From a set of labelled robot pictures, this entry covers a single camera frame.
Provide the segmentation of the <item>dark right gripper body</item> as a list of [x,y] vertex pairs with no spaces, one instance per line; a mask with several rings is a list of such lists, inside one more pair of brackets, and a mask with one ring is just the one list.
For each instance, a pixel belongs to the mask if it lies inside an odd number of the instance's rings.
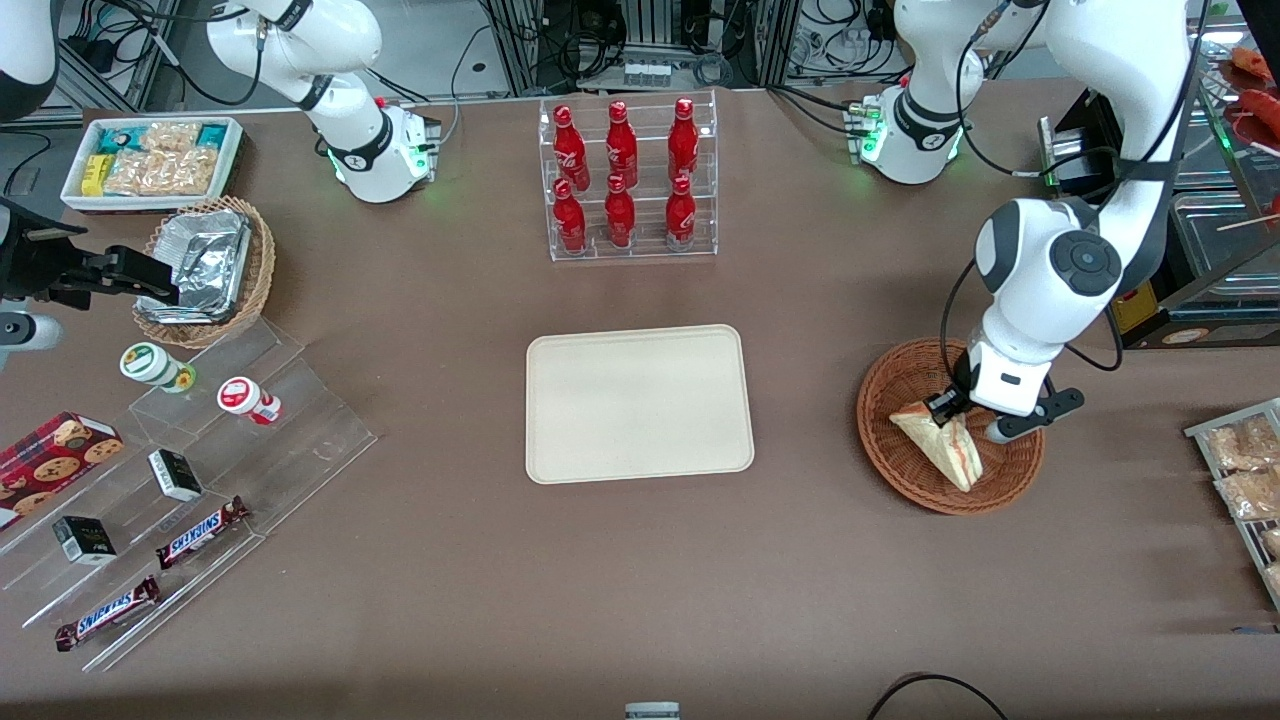
[[45,301],[45,290],[61,273],[82,268],[83,252],[70,241],[87,229],[56,222],[1,199],[1,292],[5,300]]

